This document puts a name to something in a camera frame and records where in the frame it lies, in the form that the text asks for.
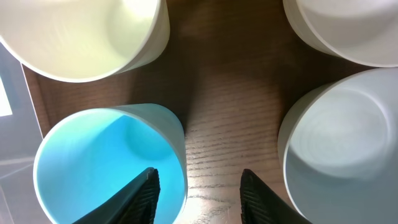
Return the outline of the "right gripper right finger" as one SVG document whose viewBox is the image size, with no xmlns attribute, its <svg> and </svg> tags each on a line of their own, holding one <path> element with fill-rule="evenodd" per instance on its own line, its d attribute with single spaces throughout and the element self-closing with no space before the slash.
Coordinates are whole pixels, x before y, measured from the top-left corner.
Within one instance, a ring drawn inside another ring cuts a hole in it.
<svg viewBox="0 0 398 224">
<path fill-rule="evenodd" d="M 242 224 L 311 224 L 250 169 L 243 170 L 239 191 Z"/>
</svg>

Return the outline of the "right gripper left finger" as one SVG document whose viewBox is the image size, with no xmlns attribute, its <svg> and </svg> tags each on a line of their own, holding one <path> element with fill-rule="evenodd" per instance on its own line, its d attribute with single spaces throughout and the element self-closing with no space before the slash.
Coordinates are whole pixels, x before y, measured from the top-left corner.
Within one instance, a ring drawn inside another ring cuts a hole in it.
<svg viewBox="0 0 398 224">
<path fill-rule="evenodd" d="M 159 195 L 159 172 L 148 167 L 109 200 L 73 224 L 153 224 Z"/>
</svg>

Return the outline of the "light blue cup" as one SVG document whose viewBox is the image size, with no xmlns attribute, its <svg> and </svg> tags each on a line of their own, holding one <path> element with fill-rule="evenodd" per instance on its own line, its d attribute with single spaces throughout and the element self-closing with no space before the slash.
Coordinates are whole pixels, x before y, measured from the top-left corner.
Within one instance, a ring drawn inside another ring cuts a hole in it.
<svg viewBox="0 0 398 224">
<path fill-rule="evenodd" d="M 44 137 L 34 160 L 35 193 L 53 223 L 73 223 L 153 167 L 159 172 L 156 223 L 174 223 L 187 199 L 180 120 L 151 103 L 77 112 Z"/>
</svg>

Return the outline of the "cream cup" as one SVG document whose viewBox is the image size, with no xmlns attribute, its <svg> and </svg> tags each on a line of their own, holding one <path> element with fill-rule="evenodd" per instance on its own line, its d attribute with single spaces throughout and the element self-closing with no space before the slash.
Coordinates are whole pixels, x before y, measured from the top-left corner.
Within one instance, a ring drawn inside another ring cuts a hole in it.
<svg viewBox="0 0 398 224">
<path fill-rule="evenodd" d="M 1 43 L 32 71 L 97 81 L 156 60 L 170 37 L 165 0 L 1 1 Z"/>
</svg>

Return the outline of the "clear plastic storage container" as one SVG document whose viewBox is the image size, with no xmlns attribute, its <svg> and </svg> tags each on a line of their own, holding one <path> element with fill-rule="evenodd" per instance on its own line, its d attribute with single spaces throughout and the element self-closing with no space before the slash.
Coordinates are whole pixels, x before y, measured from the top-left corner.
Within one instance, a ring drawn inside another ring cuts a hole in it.
<svg viewBox="0 0 398 224">
<path fill-rule="evenodd" d="M 1 117 L 1 223 L 50 223 L 34 189 L 43 140 L 22 64 L 1 46 L 1 79 L 12 115 Z"/>
</svg>

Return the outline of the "white label in container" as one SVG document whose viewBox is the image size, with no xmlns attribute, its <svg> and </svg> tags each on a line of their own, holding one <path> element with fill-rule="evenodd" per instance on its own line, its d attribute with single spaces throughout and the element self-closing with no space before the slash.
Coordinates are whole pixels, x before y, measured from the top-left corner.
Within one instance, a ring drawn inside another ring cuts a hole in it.
<svg viewBox="0 0 398 224">
<path fill-rule="evenodd" d="M 12 109 L 2 79 L 0 78 L 0 117 L 12 115 Z"/>
</svg>

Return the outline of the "light grey bowl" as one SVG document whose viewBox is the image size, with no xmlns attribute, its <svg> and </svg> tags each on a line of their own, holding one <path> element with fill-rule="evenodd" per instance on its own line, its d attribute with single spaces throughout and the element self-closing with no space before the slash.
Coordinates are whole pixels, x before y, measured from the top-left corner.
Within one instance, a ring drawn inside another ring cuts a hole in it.
<svg viewBox="0 0 398 224">
<path fill-rule="evenodd" d="M 292 205 L 311 223 L 397 222 L 397 69 L 320 86 L 289 109 L 277 151 Z"/>
</svg>

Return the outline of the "white bowl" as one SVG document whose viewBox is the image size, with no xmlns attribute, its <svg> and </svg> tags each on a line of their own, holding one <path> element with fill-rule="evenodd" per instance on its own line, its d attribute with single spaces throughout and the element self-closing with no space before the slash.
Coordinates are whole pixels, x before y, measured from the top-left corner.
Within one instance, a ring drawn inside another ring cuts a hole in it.
<svg viewBox="0 0 398 224">
<path fill-rule="evenodd" d="M 397 0 L 283 0 L 309 46 L 370 67 L 397 66 Z"/>
</svg>

